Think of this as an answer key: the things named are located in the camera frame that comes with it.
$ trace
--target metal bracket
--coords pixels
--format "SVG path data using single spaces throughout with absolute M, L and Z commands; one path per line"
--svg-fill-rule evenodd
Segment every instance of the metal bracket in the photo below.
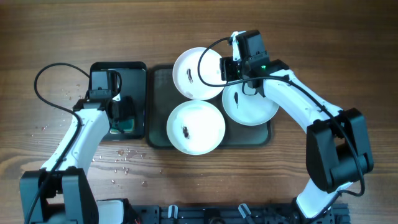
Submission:
M 254 221 L 251 218 L 250 209 L 245 203 L 240 204 L 238 210 L 248 224 L 254 224 Z
M 178 218 L 178 207 L 176 205 L 169 206 L 169 212 L 167 213 L 167 218 Z

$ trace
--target water droplet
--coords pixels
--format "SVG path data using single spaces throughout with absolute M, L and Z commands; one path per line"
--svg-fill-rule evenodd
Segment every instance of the water droplet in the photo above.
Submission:
M 135 153 L 135 152 L 131 152 L 131 151 L 129 151 L 127 154 L 126 154 L 126 158 L 127 159 L 130 159 L 130 158 L 132 158 L 133 156 L 135 156 L 137 153 Z
M 122 149 L 118 150 L 118 156 L 123 156 L 124 151 Z

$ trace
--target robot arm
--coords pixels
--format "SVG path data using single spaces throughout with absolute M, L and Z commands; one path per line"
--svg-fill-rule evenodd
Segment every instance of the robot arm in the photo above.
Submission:
M 373 169 L 373 158 L 364 117 L 354 108 L 343 111 L 319 97 L 282 61 L 270 62 L 258 30 L 233 32 L 229 45 L 233 46 L 233 56 L 220 59 L 222 80 L 258 78 L 248 81 L 248 86 L 279 104 L 307 133 L 306 163 L 311 179 L 295 202 L 304 219 L 311 219 L 330 206 L 339 190 L 348 188 L 359 179 L 348 145 L 346 142 L 335 145 L 334 138 L 342 136 L 323 110 L 329 111 L 348 133 L 365 174 Z M 267 77 L 281 78 L 286 82 Z M 318 107 L 293 84 L 309 93 L 324 108 Z
M 64 161 L 57 170 L 66 170 L 69 167 L 83 168 L 85 174 L 87 175 L 91 160 L 94 157 L 94 153 L 97 150 L 102 138 L 110 128 L 109 119 L 105 111 L 97 109 L 82 109 L 77 111 L 76 114 L 80 117 L 83 126 L 81 127 L 76 141 L 73 143 L 71 149 L 65 156 Z M 76 123 L 76 118 L 73 117 L 69 130 L 62 139 L 57 150 L 54 152 L 51 158 L 43 164 L 41 169 L 50 171 L 55 165 L 59 155 L 65 149 L 68 142 L 72 138 L 73 133 L 76 131 Z

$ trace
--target white dish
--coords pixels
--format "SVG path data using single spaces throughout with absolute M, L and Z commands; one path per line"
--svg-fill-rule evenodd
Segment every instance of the white dish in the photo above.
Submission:
M 255 89 L 245 85 L 244 92 L 254 94 Z M 223 92 L 223 107 L 228 116 L 235 122 L 247 126 L 264 124 L 278 111 L 279 105 L 262 97 L 259 93 L 247 96 L 242 92 L 242 83 L 227 86 Z
M 167 120 L 167 136 L 179 151 L 202 155 L 224 138 L 225 120 L 212 104 L 191 100 L 178 105 Z
M 209 100 L 223 91 L 223 87 L 210 87 L 201 82 L 198 76 L 198 62 L 204 47 L 189 49 L 179 56 L 173 67 L 173 81 L 179 92 L 191 100 Z M 225 84 L 221 80 L 221 56 L 209 50 L 200 62 L 200 75 L 210 84 Z

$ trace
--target small black object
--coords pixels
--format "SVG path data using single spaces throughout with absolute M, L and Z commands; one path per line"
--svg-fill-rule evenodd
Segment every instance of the small black object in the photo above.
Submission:
M 233 60 L 233 57 L 220 58 L 221 79 L 223 81 L 239 80 L 239 63 Z
M 156 149 L 174 149 L 166 133 L 167 119 L 174 108 L 190 100 L 175 87 L 172 71 L 172 64 L 158 65 L 148 75 L 146 140 Z M 207 100 L 219 109 L 225 120 L 225 136 L 219 147 L 234 149 L 266 145 L 272 137 L 271 121 L 257 126 L 239 124 L 226 114 L 221 97 L 222 93 Z
M 235 99 L 235 103 L 236 103 L 236 109 L 238 108 L 238 102 L 239 102 L 239 95 L 237 92 L 235 92 L 234 94 L 234 99 Z
M 188 68 L 187 75 L 188 75 L 189 83 L 193 83 L 193 79 L 192 79 L 192 75 L 191 75 L 191 68 Z
M 335 117 L 354 144 L 363 174 L 373 169 L 368 132 L 364 116 L 355 108 Z M 307 171 L 314 184 L 328 193 L 347 182 L 359 180 L 357 168 L 346 143 L 336 146 L 338 130 L 330 120 L 315 121 L 307 127 Z
M 186 139 L 189 139 L 190 137 L 189 137 L 189 132 L 188 132 L 188 128 L 187 127 L 182 127 L 182 133 L 184 133 L 184 137 L 186 138 Z
M 261 34 L 258 30 L 249 30 L 243 32 L 238 34 L 235 38 L 238 42 L 239 54 L 241 58 L 265 57 L 268 58 L 269 62 L 268 55 L 264 54 L 266 53 L 266 48 L 264 47 Z
M 89 99 L 107 99 L 118 94 L 118 77 L 114 70 L 95 70 L 91 72 L 91 86 Z

